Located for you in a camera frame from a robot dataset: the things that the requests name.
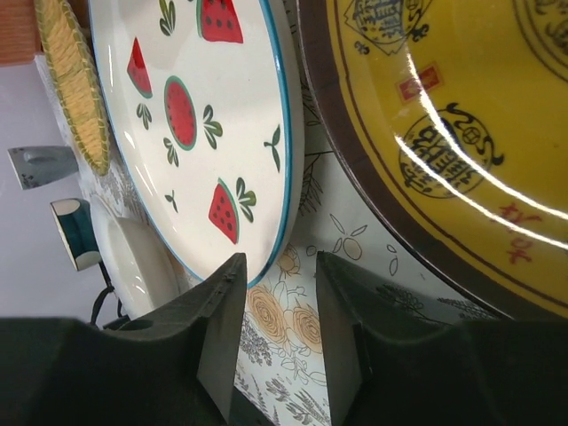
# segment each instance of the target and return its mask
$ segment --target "woven bamboo basket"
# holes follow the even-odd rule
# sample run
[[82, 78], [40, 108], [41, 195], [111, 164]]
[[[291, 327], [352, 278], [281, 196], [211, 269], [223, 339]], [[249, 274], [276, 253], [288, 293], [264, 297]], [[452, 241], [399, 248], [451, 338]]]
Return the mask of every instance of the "woven bamboo basket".
[[107, 111], [89, 45], [67, 0], [35, 0], [43, 51], [67, 123], [85, 160], [108, 172]]

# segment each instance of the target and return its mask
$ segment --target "dark brown plate rim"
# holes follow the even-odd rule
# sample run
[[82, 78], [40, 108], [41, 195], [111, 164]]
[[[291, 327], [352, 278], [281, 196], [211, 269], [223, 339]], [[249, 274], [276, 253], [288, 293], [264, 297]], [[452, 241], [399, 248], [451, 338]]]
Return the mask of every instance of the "dark brown plate rim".
[[[360, 143], [343, 102], [327, 21], [327, 4], [330, 1], [334, 3], [335, 24], [339, 27], [336, 0], [297, 0], [301, 51], [308, 83], [329, 141], [343, 170], [367, 206], [415, 258], [447, 285], [489, 312], [501, 317], [519, 320], [558, 318], [553, 312], [529, 302], [491, 280], [441, 241], [435, 239], [398, 203], [394, 194], [377, 176], [375, 167]], [[364, 129], [364, 132], [367, 138], [372, 140], [366, 129]], [[376, 149], [375, 154], [382, 162], [381, 155]], [[437, 226], [417, 208], [403, 191], [401, 193], [416, 211], [447, 239], [470, 253], [479, 262], [495, 269], [494, 266], [465, 248], [451, 234]], [[519, 287], [529, 290], [551, 303], [568, 308], [568, 304], [544, 295], [513, 277], [507, 276], [507, 278]]]

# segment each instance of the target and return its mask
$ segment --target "plate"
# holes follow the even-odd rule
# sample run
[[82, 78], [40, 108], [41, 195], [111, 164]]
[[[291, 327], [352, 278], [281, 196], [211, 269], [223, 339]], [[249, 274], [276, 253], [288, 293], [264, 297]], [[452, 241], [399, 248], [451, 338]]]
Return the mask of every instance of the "plate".
[[485, 307], [568, 316], [568, 4], [299, 7], [323, 122], [373, 212]]
[[298, 69], [279, 0], [90, 2], [99, 76], [141, 201], [199, 279], [235, 252], [254, 286], [301, 193]]
[[165, 247], [150, 227], [116, 217], [97, 195], [91, 198], [91, 220], [114, 291], [131, 320], [178, 296]]

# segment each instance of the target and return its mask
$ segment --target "circular emblem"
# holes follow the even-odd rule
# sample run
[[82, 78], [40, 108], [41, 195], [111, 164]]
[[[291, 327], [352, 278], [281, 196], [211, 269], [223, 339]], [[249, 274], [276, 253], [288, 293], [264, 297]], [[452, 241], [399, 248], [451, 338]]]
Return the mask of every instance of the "circular emblem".
[[519, 27], [531, 50], [550, 71], [568, 82], [568, 2], [513, 2]]
[[387, 55], [398, 52], [410, 36], [418, 41], [426, 35], [427, 24], [418, 28], [432, 0], [352, 0], [345, 11], [345, 23]]
[[[483, 180], [480, 170], [503, 164], [505, 156], [495, 155], [495, 143], [487, 128], [473, 114], [458, 108], [457, 103], [439, 109], [438, 118], [443, 129], [430, 115], [410, 128], [404, 136], [405, 147], [401, 147], [398, 160], [406, 187], [432, 198], [452, 198], [454, 193], [440, 180], [466, 193]], [[448, 143], [444, 136], [448, 134], [460, 150], [454, 150]], [[464, 156], [473, 160], [475, 167], [468, 164]]]

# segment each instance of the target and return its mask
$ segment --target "yellow ceramic plate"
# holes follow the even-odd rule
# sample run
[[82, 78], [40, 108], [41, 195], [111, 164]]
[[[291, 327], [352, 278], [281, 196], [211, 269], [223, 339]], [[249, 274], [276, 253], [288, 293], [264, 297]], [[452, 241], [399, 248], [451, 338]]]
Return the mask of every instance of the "yellow ceramic plate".
[[497, 311], [568, 316], [568, 2], [317, 0], [300, 17], [322, 118], [379, 218]]

